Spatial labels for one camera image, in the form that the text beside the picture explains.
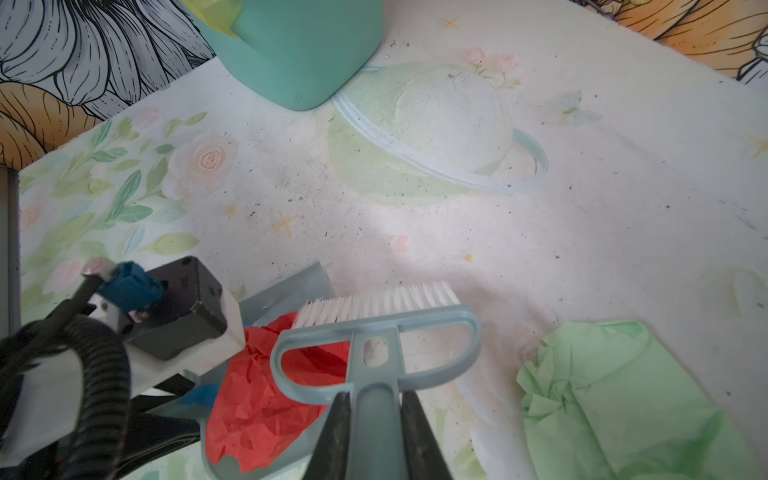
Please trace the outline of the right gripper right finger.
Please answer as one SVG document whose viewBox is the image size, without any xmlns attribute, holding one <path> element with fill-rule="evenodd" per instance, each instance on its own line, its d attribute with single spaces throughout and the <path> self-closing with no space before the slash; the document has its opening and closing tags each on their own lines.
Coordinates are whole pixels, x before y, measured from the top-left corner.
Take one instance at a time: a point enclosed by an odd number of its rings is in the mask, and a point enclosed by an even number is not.
<svg viewBox="0 0 768 480">
<path fill-rule="evenodd" d="M 410 480 L 452 480 L 417 393 L 406 390 L 401 400 L 404 453 Z"/>
</svg>

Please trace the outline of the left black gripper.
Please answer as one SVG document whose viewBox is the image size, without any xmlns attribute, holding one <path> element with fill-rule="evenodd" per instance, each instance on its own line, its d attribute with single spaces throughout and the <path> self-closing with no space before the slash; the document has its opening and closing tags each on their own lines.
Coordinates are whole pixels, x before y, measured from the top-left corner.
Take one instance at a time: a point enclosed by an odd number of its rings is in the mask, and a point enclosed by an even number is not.
<svg viewBox="0 0 768 480">
<path fill-rule="evenodd" d="M 161 386 L 184 395 L 182 378 Z M 201 439 L 199 422 L 163 414 L 173 402 L 131 395 L 130 361 L 114 347 L 67 348 L 1 384 L 4 479 L 121 479 Z"/>
</svg>

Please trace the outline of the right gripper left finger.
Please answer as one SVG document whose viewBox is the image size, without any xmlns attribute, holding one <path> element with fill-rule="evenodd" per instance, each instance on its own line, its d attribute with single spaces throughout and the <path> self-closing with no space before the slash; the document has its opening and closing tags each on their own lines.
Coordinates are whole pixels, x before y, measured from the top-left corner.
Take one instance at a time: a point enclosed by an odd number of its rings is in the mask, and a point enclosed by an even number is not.
<svg viewBox="0 0 768 480">
<path fill-rule="evenodd" d="M 303 480 L 344 480 L 351 437 L 351 398 L 338 393 L 330 406 Z"/>
</svg>

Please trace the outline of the red paper scrap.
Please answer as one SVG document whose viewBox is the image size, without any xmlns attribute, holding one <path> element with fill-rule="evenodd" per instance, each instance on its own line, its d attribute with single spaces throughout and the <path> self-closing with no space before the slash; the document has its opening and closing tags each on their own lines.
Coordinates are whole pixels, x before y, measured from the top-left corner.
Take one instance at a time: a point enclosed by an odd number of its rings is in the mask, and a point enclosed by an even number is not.
<svg viewBox="0 0 768 480">
<path fill-rule="evenodd" d="M 269 467 L 326 409 L 288 398 L 272 375 L 271 353 L 296 317 L 293 312 L 245 329 L 245 348 L 230 359 L 206 422 L 205 451 L 212 464 L 230 457 L 243 473 Z"/>
</svg>

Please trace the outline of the grey-green hand brush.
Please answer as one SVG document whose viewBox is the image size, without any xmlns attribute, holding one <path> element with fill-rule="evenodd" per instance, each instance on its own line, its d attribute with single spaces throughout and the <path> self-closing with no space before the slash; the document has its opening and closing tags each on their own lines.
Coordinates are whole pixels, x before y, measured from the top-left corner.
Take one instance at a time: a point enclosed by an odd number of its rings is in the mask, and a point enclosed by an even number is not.
<svg viewBox="0 0 768 480">
<path fill-rule="evenodd" d="M 455 326 L 470 332 L 462 354 L 429 370 L 407 372 L 402 334 Z M 306 304 L 294 326 L 278 337 L 270 366 L 283 394 L 303 404 L 325 405 L 328 413 L 338 393 L 350 394 L 345 479 L 409 479 L 401 426 L 403 392 L 418 393 L 458 378 L 477 360 L 481 340 L 476 316 L 446 282 L 400 285 Z M 308 386 L 285 373 L 287 353 L 343 342 L 350 347 L 343 382 Z"/>
</svg>

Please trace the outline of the light green paper scrap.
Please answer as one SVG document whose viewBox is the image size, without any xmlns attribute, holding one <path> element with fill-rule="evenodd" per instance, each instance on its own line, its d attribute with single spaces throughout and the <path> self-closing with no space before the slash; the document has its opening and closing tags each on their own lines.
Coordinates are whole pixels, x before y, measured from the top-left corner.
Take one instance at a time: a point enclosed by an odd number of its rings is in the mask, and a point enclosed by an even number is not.
<svg viewBox="0 0 768 480">
<path fill-rule="evenodd" d="M 570 322 L 517 375 L 541 479 L 758 479 L 755 454 L 642 323 Z"/>
</svg>

